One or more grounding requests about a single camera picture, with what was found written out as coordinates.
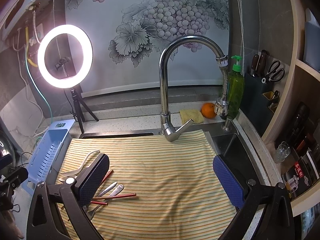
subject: orange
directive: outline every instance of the orange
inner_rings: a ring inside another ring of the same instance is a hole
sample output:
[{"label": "orange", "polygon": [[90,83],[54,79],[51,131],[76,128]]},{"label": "orange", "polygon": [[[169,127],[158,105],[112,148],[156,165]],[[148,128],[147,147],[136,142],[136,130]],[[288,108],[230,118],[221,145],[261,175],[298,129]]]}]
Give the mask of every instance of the orange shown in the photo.
[{"label": "orange", "polygon": [[202,107],[201,107],[201,114],[209,119],[215,118],[216,117],[216,113],[214,112],[214,104],[213,103],[205,103]]}]

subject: faucet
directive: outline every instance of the faucet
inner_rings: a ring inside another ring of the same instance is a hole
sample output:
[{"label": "faucet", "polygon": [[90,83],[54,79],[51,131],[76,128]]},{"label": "faucet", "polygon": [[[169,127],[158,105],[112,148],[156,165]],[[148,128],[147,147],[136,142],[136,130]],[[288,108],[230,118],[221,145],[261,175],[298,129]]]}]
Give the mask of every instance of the faucet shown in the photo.
[{"label": "faucet", "polygon": [[218,66],[223,75],[222,96],[217,99],[214,112],[220,116],[228,114],[229,102],[227,100],[228,92],[228,58],[225,56],[220,47],[209,38],[200,35],[181,36],[172,41],[162,52],[159,63],[160,77],[160,97],[161,97],[161,130],[169,142],[175,141],[180,134],[185,132],[194,122],[192,119],[187,121],[180,128],[176,129],[171,123],[171,117],[168,106],[168,60],[171,53],[180,45],[188,42],[197,42],[209,47],[216,55]]}]

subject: wooden chopstick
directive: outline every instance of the wooden chopstick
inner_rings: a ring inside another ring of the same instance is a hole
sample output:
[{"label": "wooden chopstick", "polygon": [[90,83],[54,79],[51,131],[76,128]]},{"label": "wooden chopstick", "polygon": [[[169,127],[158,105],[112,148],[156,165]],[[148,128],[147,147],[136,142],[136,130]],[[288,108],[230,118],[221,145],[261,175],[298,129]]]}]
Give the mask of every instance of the wooden chopstick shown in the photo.
[{"label": "wooden chopstick", "polygon": [[105,203],[105,202],[91,201],[90,203],[91,203],[91,204],[97,204],[97,205],[108,206],[108,202],[107,202],[107,203]]},{"label": "wooden chopstick", "polygon": [[135,197],[136,193],[130,193],[130,194],[123,194],[123,195],[116,195],[116,196],[108,196],[108,197],[94,197],[92,200],[101,200],[101,199],[114,199],[114,198],[125,198],[125,197]]},{"label": "wooden chopstick", "polygon": [[106,181],[107,178],[111,176],[112,173],[113,173],[113,170],[108,171],[108,173],[104,176],[100,186]]}]

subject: sponge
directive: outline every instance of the sponge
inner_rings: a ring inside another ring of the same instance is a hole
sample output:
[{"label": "sponge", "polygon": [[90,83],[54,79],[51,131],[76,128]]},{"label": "sponge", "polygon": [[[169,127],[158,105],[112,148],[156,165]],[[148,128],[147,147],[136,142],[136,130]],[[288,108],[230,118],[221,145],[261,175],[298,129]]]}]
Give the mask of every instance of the sponge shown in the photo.
[{"label": "sponge", "polygon": [[204,118],[199,110],[196,109],[185,109],[180,110],[180,117],[182,124],[192,119],[196,124],[203,123]]}]

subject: blue basket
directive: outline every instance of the blue basket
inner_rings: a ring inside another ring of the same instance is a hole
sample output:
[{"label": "blue basket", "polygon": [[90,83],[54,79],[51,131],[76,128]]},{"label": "blue basket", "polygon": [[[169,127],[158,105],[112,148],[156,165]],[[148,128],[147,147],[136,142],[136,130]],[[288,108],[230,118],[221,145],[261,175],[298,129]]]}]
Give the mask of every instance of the blue basket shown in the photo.
[{"label": "blue basket", "polygon": [[71,141],[69,130],[74,122],[74,119],[53,122],[33,151],[27,167],[28,179],[22,183],[22,188],[30,195],[40,181],[55,184]]}]

